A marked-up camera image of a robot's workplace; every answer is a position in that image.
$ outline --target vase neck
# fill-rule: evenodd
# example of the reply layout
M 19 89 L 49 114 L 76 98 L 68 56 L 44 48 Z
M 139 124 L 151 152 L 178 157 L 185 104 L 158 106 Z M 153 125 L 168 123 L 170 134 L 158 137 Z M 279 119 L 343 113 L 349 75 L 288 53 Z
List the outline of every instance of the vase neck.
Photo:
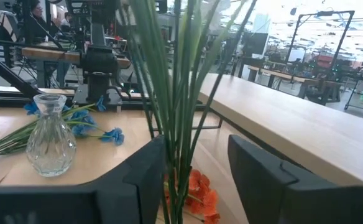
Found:
M 34 96 L 42 116 L 60 116 L 65 105 L 66 97 L 60 94 L 39 94 Z

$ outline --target clear glass vase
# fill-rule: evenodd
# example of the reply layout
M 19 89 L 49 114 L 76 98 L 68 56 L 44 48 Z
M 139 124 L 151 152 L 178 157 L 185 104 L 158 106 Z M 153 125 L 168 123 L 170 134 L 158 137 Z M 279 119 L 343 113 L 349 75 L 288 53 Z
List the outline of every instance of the clear glass vase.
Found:
M 75 137 L 62 118 L 66 99 L 59 94 L 34 96 L 40 119 L 28 139 L 26 153 L 35 170 L 45 177 L 66 172 L 75 156 Z

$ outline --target black stand base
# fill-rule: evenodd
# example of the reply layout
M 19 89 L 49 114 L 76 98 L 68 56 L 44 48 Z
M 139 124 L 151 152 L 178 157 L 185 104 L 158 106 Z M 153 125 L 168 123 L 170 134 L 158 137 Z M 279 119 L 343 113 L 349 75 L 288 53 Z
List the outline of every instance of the black stand base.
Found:
M 121 97 L 118 95 L 118 93 L 115 90 L 111 90 L 108 92 L 109 92 L 110 101 L 103 103 L 105 104 L 107 109 L 117 109 L 117 112 L 121 112 L 121 106 L 122 106 Z M 73 103 L 80 106 L 85 106 L 95 103 L 86 100 L 87 97 L 88 97 L 88 85 L 87 84 L 80 85 L 75 92 Z

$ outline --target glass vase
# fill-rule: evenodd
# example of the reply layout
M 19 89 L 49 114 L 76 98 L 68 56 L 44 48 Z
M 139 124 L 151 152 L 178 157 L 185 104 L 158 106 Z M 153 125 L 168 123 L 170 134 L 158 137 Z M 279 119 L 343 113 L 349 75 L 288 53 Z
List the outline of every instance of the glass vase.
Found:
M 27 143 L 27 157 L 42 176 L 63 174 L 75 156 L 76 141 L 62 118 L 66 97 L 59 94 L 40 94 L 34 101 L 40 118 Z

